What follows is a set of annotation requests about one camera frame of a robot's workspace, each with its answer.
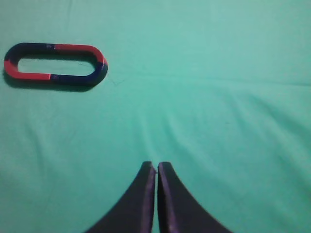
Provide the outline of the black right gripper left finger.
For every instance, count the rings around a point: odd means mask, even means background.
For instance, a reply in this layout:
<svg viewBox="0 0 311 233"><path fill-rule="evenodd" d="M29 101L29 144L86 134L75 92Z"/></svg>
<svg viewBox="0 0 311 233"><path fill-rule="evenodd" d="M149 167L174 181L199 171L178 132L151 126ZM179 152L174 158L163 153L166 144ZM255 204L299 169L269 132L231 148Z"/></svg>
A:
<svg viewBox="0 0 311 233"><path fill-rule="evenodd" d="M156 170L146 161L118 202L88 233L150 233L155 205Z"/></svg>

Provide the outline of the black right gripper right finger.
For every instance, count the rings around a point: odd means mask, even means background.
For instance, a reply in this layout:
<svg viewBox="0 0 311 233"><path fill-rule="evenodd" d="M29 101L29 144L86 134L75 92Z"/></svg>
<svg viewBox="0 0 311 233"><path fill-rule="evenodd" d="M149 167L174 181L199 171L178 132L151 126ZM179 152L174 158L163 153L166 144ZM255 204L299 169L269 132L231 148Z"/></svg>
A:
<svg viewBox="0 0 311 233"><path fill-rule="evenodd" d="M186 189L169 162L158 165L157 213L161 233L229 233Z"/></svg>

